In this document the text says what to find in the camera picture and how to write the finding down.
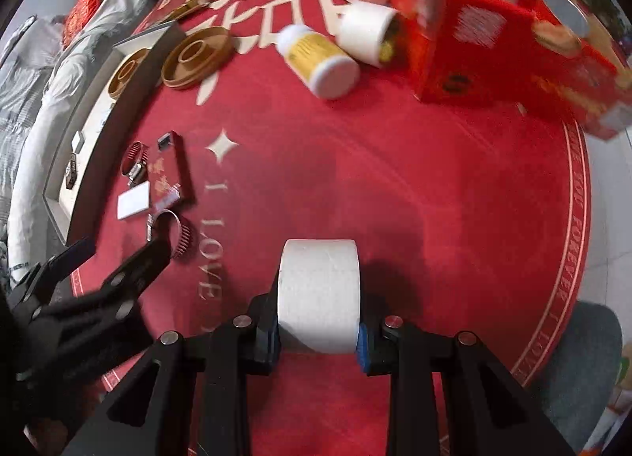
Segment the white tape roll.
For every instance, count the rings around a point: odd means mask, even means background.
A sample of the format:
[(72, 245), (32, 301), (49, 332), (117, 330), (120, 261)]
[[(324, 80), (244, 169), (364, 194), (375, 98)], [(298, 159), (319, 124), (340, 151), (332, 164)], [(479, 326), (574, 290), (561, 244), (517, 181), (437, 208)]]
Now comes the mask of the white tape roll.
[(355, 241), (288, 240), (278, 272), (276, 311), (284, 350), (354, 353), (361, 317)]

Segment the red patterned card box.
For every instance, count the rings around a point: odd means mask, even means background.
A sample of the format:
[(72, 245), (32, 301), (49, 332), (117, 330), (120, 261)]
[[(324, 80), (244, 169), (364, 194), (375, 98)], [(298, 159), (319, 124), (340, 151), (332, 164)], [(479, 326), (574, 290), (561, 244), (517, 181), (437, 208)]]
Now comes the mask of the red patterned card box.
[(64, 171), (64, 184), (68, 190), (72, 190), (77, 180), (77, 159), (76, 154), (72, 152), (69, 162)]

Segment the small white rectangular box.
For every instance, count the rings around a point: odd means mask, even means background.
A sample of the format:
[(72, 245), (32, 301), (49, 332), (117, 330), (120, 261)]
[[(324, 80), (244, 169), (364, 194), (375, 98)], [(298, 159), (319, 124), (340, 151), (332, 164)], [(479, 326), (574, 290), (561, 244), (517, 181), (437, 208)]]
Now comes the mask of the small white rectangular box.
[(85, 135), (83, 133), (83, 131), (78, 130), (74, 133), (73, 138), (72, 138), (72, 151), (74, 152), (74, 154), (79, 154), (81, 151), (81, 148), (83, 148), (85, 143)]

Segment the white flat card box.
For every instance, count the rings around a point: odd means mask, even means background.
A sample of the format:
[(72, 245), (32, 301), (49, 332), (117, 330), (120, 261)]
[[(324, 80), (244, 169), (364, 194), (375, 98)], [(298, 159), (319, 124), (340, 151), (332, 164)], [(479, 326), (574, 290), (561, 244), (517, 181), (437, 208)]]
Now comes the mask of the white flat card box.
[(138, 186), (120, 194), (117, 200), (117, 219), (125, 220), (147, 213), (150, 209), (150, 182), (144, 181)]

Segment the red phone case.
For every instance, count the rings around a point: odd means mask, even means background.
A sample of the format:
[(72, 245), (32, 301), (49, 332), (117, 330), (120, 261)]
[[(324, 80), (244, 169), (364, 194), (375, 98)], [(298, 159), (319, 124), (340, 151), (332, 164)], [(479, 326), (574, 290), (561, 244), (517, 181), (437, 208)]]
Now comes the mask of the red phone case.
[(194, 201), (183, 139), (176, 131), (164, 133), (150, 149), (148, 178), (154, 213), (190, 205)]

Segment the round red tablecloth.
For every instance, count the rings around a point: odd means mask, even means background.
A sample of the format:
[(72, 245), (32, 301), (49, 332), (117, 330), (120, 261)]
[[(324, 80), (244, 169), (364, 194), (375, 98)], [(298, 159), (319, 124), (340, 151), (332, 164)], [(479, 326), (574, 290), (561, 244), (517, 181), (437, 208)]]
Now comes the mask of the round red tablecloth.
[(337, 30), (339, 0), (214, 0), (232, 60), (203, 85), (159, 87), (132, 130), (183, 139), (193, 241), (143, 293), (153, 335), (210, 331), (270, 288), (289, 239), (352, 239), (362, 284), (434, 333), (477, 333), (528, 383), (567, 326), (590, 224), (582, 131), (515, 106), (419, 102), (402, 71), (365, 67), (323, 102), (274, 47), (289, 23)]

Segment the large shallow white tray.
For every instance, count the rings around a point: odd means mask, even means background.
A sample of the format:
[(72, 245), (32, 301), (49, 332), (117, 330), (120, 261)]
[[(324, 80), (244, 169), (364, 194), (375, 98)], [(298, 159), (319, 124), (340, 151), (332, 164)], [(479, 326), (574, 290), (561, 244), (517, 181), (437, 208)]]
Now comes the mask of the large shallow white tray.
[[(185, 37), (176, 22), (154, 26), (116, 44), (66, 124), (44, 184), (43, 201), (57, 237), (70, 245), (95, 236), (98, 219), (107, 198), (110, 172), (122, 159), (123, 145), (161, 77), (161, 68), (171, 50)], [(150, 52), (140, 64), (122, 95), (113, 100), (108, 83), (119, 66), (139, 49)], [(72, 154), (76, 131), (85, 135), (77, 159), (77, 180), (72, 190), (64, 184), (64, 171)]]

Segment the grey stool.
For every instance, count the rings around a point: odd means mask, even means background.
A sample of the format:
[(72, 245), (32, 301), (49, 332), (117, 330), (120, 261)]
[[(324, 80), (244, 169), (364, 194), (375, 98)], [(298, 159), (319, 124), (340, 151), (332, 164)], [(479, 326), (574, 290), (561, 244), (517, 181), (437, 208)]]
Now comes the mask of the grey stool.
[(527, 390), (560, 435), (579, 453), (615, 388), (623, 332), (605, 305), (578, 301), (546, 365)]

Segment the brown disc with hole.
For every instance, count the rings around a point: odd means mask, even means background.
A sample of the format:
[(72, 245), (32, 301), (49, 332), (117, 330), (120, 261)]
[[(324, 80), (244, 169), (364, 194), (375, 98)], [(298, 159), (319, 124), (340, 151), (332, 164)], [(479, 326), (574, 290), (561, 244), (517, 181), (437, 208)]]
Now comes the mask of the brown disc with hole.
[(149, 52), (150, 50), (147, 47), (143, 47), (125, 58), (108, 83), (107, 92), (110, 98), (117, 100), (122, 95), (126, 85), (128, 85), (128, 82), (132, 79), (132, 76)]

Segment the grey curved sofa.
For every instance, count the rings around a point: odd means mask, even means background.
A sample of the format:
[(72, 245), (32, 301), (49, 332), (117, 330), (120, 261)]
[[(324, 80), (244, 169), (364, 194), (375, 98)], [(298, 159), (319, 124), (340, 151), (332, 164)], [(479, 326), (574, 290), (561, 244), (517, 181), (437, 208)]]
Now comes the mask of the grey curved sofa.
[(1, 62), (1, 289), (47, 257), (42, 194), (56, 147), (111, 48), (159, 0), (103, 0), (71, 44), (64, 20), (36, 20)]

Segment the brown disc on table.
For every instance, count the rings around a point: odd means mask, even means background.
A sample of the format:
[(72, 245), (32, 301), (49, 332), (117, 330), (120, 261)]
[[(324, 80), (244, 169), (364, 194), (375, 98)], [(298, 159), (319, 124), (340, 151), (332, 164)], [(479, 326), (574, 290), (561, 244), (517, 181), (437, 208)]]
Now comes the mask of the brown disc on table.
[(211, 26), (194, 32), (169, 53), (161, 69), (163, 84), (185, 89), (200, 83), (229, 61), (235, 51), (228, 29)]

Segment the yellow label white bottle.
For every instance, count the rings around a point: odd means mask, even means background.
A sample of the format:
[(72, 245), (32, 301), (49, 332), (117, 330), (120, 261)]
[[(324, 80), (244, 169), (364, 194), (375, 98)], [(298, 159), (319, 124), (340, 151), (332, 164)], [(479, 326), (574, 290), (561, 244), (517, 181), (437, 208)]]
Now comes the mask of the yellow label white bottle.
[(275, 45), (286, 65), (319, 99), (343, 97), (358, 84), (358, 62), (306, 25), (287, 25), (277, 34)]

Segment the red cushion on sofa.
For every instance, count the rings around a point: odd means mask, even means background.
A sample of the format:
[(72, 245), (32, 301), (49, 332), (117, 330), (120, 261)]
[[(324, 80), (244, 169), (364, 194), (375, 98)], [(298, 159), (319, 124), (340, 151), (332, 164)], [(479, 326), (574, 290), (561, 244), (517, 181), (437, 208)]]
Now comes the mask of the red cushion on sofa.
[(85, 28), (98, 11), (103, 0), (77, 0), (65, 18), (62, 32), (62, 47), (66, 49), (73, 39)]

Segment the white tube container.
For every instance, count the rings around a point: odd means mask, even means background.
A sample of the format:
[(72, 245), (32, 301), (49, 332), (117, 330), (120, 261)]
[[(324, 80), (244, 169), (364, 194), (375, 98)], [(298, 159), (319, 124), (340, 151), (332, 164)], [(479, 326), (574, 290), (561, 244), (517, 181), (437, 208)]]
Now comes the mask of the white tube container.
[(400, 16), (395, 9), (357, 2), (340, 18), (337, 45), (355, 60), (380, 68), (391, 62), (399, 31)]

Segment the red fruit carton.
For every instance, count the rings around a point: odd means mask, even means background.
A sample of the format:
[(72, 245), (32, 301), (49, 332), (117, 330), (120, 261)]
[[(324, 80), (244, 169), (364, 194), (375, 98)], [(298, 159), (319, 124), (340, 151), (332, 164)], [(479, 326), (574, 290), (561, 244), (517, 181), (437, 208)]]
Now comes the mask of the red fruit carton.
[[(552, 0), (391, 0), (403, 14), (412, 90), (423, 102), (515, 103), (599, 139), (631, 125), (631, 71)], [(561, 0), (569, 11), (572, 0)]]

